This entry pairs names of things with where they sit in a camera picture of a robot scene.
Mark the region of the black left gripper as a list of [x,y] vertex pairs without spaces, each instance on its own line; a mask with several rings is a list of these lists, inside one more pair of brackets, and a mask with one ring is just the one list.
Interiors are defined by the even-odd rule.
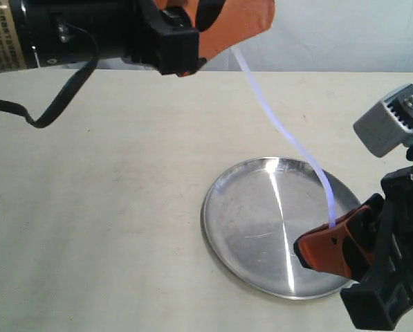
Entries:
[[125,59],[183,77],[231,46],[267,31],[273,0],[134,1]]

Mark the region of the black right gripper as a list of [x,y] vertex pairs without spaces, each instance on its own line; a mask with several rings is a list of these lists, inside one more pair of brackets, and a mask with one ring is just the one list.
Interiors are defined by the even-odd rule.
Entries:
[[300,235],[293,250],[304,268],[360,280],[341,292],[357,329],[392,331],[413,309],[413,166],[380,184],[385,199],[373,194],[333,227]]

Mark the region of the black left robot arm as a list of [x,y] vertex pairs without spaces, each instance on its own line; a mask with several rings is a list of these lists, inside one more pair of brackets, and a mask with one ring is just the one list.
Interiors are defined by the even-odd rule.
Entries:
[[187,76],[274,17],[274,1],[0,1],[0,73],[97,57]]

